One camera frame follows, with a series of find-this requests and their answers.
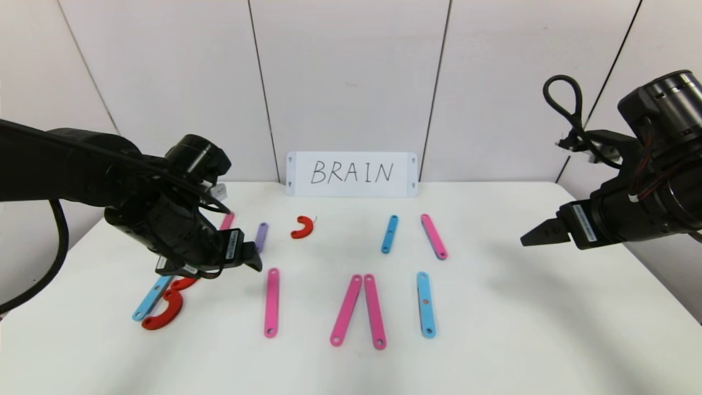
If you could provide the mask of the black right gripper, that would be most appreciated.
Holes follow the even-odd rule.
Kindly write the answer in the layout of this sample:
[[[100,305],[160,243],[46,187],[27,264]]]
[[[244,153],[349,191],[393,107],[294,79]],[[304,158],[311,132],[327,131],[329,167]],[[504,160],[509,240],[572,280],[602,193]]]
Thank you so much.
[[[665,235],[665,191],[632,202],[624,183],[603,183],[586,200],[562,205],[559,218],[549,218],[522,235],[524,247],[571,242],[581,250]]]

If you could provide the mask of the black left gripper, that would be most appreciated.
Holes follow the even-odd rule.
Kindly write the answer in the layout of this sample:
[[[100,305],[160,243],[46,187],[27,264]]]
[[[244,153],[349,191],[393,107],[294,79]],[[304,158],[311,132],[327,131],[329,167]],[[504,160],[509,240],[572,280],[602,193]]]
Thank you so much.
[[[143,220],[150,249],[166,260],[159,274],[216,279],[230,267],[263,270],[256,243],[241,243],[236,229],[219,230],[198,203],[179,205],[161,195],[144,205]]]

